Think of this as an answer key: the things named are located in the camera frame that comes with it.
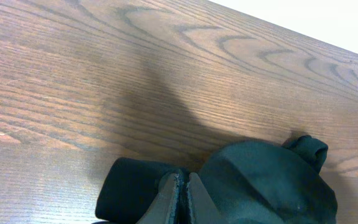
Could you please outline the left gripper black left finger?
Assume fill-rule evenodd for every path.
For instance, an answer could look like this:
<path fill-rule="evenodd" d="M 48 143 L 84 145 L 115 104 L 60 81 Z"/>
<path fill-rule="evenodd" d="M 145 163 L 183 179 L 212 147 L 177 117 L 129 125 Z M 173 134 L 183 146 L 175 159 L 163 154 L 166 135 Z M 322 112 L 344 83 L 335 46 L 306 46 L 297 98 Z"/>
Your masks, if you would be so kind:
<path fill-rule="evenodd" d="M 136 224 L 176 224 L 180 209 L 183 174 L 178 170 L 160 180 L 158 193 Z"/>

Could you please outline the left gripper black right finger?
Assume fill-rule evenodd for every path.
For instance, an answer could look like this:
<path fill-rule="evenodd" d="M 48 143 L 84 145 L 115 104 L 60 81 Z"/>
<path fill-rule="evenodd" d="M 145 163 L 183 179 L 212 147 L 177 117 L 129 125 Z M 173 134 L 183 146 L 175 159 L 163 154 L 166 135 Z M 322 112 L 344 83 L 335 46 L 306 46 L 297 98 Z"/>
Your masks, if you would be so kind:
<path fill-rule="evenodd" d="M 186 184 L 186 211 L 189 224 L 225 224 L 197 173 L 190 173 Z"/>

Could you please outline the black t-shirt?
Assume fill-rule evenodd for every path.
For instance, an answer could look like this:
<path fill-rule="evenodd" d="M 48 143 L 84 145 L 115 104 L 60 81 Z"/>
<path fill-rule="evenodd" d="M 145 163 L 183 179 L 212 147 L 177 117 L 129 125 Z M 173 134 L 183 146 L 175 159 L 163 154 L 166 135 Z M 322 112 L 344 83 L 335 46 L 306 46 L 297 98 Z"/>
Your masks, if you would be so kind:
<path fill-rule="evenodd" d="M 215 152 L 195 173 L 225 223 L 335 223 L 334 190 L 321 178 L 328 146 L 302 136 L 282 146 L 242 141 Z M 180 171 L 178 223 L 188 223 L 186 184 L 192 173 L 161 162 L 119 158 L 96 203 L 100 223 L 137 223 L 166 174 Z"/>

